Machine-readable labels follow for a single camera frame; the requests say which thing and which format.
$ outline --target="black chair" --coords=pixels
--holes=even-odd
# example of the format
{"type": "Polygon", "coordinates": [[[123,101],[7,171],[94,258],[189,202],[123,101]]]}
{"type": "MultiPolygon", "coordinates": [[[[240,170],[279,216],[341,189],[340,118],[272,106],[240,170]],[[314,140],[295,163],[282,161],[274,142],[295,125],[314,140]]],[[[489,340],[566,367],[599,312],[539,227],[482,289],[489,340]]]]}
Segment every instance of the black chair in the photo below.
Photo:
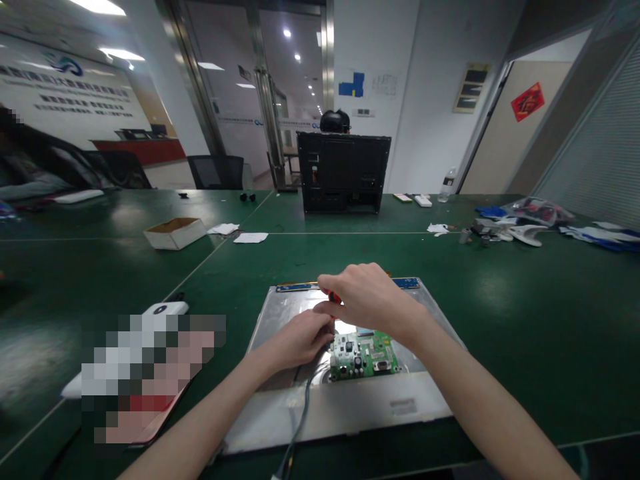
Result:
{"type": "Polygon", "coordinates": [[[198,190],[242,190],[242,157],[192,155],[187,157],[198,190]]]}
{"type": "Polygon", "coordinates": [[[91,166],[124,189],[152,189],[135,153],[124,150],[84,151],[91,166]]]}

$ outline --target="window blind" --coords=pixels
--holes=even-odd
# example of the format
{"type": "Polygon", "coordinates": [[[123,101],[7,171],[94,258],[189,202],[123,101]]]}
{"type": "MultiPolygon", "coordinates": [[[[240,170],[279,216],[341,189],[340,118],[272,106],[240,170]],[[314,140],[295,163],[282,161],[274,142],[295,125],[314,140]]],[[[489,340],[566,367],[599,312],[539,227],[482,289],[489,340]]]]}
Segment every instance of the window blind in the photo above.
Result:
{"type": "Polygon", "coordinates": [[[640,41],[534,194],[640,231],[640,41]]]}

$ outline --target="hand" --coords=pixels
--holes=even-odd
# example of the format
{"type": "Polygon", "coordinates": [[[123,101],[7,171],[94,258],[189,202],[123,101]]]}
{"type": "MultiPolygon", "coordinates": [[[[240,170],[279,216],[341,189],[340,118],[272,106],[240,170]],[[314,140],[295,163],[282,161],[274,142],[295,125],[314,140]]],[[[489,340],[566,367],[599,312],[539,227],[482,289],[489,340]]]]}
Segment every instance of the hand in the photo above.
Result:
{"type": "Polygon", "coordinates": [[[377,263],[349,265],[339,275],[320,275],[322,292],[332,290],[344,305],[318,303],[313,311],[328,313],[352,325],[380,330],[409,346],[417,323],[428,310],[403,292],[377,263]]]}
{"type": "Polygon", "coordinates": [[[333,319],[305,310],[292,318],[256,352],[273,366],[274,373],[297,367],[315,358],[320,348],[333,341],[333,319]]]}

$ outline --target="red paper sign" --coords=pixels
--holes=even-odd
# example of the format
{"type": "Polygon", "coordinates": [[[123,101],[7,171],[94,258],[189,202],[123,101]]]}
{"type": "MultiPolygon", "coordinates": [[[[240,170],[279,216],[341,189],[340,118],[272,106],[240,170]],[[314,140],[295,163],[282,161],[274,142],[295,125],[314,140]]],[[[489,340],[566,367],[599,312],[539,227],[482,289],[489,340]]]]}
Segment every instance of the red paper sign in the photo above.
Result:
{"type": "Polygon", "coordinates": [[[536,83],[529,90],[520,95],[516,100],[511,102],[511,108],[515,113],[515,119],[518,122],[527,118],[530,114],[538,110],[545,104],[545,98],[542,95],[542,87],[540,82],[536,83]]]}

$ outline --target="company logo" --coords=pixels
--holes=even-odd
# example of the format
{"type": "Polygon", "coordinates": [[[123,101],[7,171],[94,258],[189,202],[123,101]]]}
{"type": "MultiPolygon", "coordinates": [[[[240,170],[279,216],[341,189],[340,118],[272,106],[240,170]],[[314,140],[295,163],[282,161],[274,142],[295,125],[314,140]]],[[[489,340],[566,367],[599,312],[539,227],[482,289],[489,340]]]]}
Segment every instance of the company logo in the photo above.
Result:
{"type": "Polygon", "coordinates": [[[51,52],[43,52],[43,54],[54,70],[60,73],[70,72],[76,77],[82,77],[82,68],[80,68],[80,65],[78,65],[75,60],[65,57],[64,55],[58,58],[55,53],[51,52]]]}

